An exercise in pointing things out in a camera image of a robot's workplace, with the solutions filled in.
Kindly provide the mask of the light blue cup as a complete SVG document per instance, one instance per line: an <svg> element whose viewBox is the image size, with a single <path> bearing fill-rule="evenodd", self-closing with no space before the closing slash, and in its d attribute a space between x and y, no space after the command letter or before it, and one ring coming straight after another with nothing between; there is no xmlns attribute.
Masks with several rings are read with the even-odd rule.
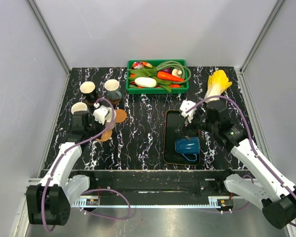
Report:
<svg viewBox="0 0 296 237"><path fill-rule="evenodd" d="M74 115L75 112L89 112L89 109L85 103L77 102L71 107L71 114Z"/></svg>

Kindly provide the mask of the light brown wooden coaster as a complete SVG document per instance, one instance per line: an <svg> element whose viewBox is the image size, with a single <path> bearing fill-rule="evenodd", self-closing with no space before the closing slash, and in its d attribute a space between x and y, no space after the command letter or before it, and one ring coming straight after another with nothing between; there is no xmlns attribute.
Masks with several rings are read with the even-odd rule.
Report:
<svg viewBox="0 0 296 237"><path fill-rule="evenodd" d="M116 109L116 123L122 123L127 119L127 113L122 109Z"/></svg>

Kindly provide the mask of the woven rattan coaster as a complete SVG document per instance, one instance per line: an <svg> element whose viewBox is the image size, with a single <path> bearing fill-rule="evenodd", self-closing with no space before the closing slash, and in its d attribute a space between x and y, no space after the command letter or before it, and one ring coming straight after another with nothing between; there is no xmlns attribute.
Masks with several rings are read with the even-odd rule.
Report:
<svg viewBox="0 0 296 237"><path fill-rule="evenodd" d="M107 130L101 135L101 137L96 138L96 140L99 142L105 142L109 140L111 136L112 136L112 130Z"/></svg>

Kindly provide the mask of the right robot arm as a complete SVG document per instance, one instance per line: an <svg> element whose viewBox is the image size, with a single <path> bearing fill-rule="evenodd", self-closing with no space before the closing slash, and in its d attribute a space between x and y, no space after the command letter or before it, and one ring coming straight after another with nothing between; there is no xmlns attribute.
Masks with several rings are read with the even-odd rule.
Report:
<svg viewBox="0 0 296 237"><path fill-rule="evenodd" d="M212 133L216 141L238 158L259 185L246 181L232 171L215 182L215 191L224 196L237 194L258 207L266 220L282 229L296 218L296 185L286 178L258 149L253 142L248 124L233 124L226 104L221 100L210 101L205 113L197 110L196 103L184 100L179 111L185 121L178 132L185 140L192 140L189 132L203 130Z"/></svg>

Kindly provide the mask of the white cup dark body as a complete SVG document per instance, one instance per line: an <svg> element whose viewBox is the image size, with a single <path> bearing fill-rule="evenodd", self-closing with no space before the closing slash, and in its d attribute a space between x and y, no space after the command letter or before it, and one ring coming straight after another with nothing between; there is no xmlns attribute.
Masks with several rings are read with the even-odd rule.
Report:
<svg viewBox="0 0 296 237"><path fill-rule="evenodd" d="M98 99L96 85L91 81L82 83L80 91L85 96L88 103L95 103Z"/></svg>

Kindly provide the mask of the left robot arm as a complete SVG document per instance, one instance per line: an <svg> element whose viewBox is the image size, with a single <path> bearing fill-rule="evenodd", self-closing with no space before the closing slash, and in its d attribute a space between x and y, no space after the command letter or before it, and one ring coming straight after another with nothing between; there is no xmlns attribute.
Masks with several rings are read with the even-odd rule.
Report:
<svg viewBox="0 0 296 237"><path fill-rule="evenodd" d="M63 226L67 223L71 205L84 192L92 195L97 183L85 175L69 180L71 170L82 155L84 144L105 129L105 118L95 118L88 111L72 115L71 126L60 145L57 157L39 184L26 190L29 222L32 225Z"/></svg>

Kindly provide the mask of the dark blue cup front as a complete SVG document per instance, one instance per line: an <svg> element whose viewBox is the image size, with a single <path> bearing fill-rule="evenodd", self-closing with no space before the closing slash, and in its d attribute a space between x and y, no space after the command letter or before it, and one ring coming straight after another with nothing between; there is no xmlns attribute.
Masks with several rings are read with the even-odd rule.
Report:
<svg viewBox="0 0 296 237"><path fill-rule="evenodd" d="M191 137L189 140L186 138L177 139L175 141L175 151L190 162L197 161L200 153L198 137Z"/></svg>

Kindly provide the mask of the pink cup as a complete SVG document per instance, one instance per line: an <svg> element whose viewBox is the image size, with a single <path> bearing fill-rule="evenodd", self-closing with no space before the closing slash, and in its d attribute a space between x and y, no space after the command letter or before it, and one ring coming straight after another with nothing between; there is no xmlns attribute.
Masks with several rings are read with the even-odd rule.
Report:
<svg viewBox="0 0 296 237"><path fill-rule="evenodd" d="M105 127L108 130L113 130L116 126L116 112L115 110L109 109L109 113L106 116L106 124Z"/></svg>

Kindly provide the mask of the grey blue cup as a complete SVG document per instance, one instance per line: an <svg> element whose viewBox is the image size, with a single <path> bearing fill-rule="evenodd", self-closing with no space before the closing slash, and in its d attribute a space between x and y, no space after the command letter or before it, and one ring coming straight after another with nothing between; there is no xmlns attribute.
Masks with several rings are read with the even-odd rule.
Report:
<svg viewBox="0 0 296 237"><path fill-rule="evenodd" d="M119 81L115 79L109 79L105 82L104 88L106 89L108 97L111 100L119 100L122 98Z"/></svg>

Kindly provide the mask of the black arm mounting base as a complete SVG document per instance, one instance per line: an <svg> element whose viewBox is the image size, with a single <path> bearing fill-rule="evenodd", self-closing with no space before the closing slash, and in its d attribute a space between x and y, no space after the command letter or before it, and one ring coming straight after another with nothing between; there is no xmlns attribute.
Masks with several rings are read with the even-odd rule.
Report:
<svg viewBox="0 0 296 237"><path fill-rule="evenodd" d="M148 170L86 171L74 170L70 177L91 177L91 188L100 188L101 205L125 205L126 201L107 189L120 192L131 205L208 204L209 196L228 197L219 180L224 171Z"/></svg>

